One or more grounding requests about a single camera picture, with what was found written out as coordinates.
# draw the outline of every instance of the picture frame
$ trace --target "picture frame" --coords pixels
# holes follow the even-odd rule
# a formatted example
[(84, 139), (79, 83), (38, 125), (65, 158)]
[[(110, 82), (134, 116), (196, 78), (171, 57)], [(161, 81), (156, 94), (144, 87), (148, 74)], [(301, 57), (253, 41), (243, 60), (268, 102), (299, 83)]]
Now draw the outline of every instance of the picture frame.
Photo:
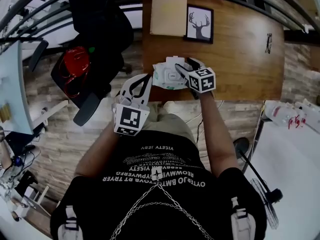
[(184, 40), (214, 43), (214, 10), (192, 4), (187, 5), (186, 34)]

